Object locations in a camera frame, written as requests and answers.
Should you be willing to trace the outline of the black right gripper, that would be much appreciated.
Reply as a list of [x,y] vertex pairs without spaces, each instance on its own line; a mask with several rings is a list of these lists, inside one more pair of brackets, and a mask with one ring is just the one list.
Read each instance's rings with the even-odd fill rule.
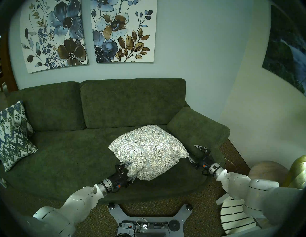
[[201,158],[197,158],[196,161],[189,155],[189,162],[191,165],[198,169],[199,167],[203,167],[204,170],[207,171],[208,174],[214,174],[213,164],[214,160],[211,157],[211,152],[209,149],[204,146],[194,145],[196,148],[204,152],[204,155]]

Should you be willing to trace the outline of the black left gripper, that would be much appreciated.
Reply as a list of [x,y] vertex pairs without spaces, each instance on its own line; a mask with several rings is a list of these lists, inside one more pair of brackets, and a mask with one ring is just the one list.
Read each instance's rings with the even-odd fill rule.
[[138,172],[134,175],[128,175],[127,167],[131,166],[133,162],[126,161],[115,165],[115,173],[108,177],[110,190],[119,190],[121,187],[128,187],[136,179]]

